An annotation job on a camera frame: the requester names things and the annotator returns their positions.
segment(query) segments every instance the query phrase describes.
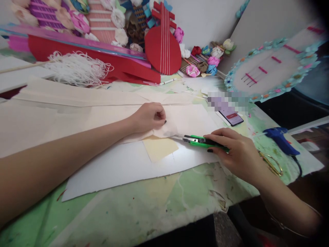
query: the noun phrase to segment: red paper pipa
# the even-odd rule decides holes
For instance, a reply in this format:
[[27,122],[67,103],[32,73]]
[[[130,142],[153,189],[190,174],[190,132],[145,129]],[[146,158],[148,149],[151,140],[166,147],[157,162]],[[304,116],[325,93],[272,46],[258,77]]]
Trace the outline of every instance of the red paper pipa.
[[113,78],[118,78],[131,83],[144,84],[143,81],[151,81],[159,84],[161,80],[158,72],[125,57],[76,47],[33,35],[28,36],[28,46],[37,61],[47,61],[48,56],[55,51],[59,51],[63,55],[81,51],[84,54],[88,54],[88,56],[93,59],[99,59],[104,63],[110,63],[114,67],[114,70],[109,72],[106,78],[109,79],[108,81],[110,82],[113,81]]
[[176,24],[170,20],[174,20],[175,15],[162,2],[154,2],[154,8],[160,13],[152,10],[152,16],[161,22],[160,26],[151,28],[145,37],[146,57],[157,71],[172,75],[179,70],[182,62],[179,44],[170,32],[170,27],[176,29]]

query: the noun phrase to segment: red paper flower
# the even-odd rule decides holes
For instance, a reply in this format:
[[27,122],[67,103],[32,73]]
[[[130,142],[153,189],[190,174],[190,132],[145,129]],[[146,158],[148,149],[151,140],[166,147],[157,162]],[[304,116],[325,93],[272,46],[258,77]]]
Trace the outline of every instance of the red paper flower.
[[200,53],[201,53],[201,48],[199,46],[194,46],[191,54],[195,56],[195,55],[199,55]]

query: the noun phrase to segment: blue glue gun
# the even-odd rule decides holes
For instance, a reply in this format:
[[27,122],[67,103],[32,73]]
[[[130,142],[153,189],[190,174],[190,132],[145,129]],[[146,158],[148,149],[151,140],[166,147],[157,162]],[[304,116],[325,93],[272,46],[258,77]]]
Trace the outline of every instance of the blue glue gun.
[[294,149],[284,138],[283,134],[287,133],[287,131],[288,130],[286,128],[276,127],[272,129],[266,129],[263,132],[267,137],[272,138],[286,155],[296,156],[298,154],[301,154],[296,149]]

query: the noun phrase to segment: yellow paper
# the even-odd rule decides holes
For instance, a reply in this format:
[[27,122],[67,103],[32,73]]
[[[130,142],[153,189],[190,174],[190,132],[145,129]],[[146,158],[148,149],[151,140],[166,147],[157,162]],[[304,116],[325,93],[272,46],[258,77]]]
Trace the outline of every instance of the yellow paper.
[[144,139],[143,143],[152,163],[156,163],[178,150],[177,144],[169,138],[150,136]]

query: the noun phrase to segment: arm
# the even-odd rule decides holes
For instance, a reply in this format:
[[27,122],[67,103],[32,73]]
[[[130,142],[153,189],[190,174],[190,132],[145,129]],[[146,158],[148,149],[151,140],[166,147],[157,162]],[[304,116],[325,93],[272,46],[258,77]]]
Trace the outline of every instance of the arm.
[[23,150],[0,160],[0,227],[35,204],[96,155],[133,134],[159,128],[160,103],[146,103],[122,121]]
[[208,151],[217,154],[222,164],[237,177],[255,186],[276,219],[301,235],[316,233],[321,223],[320,216],[267,168],[251,139],[229,128],[204,137],[230,149],[229,153],[219,148],[209,148]]

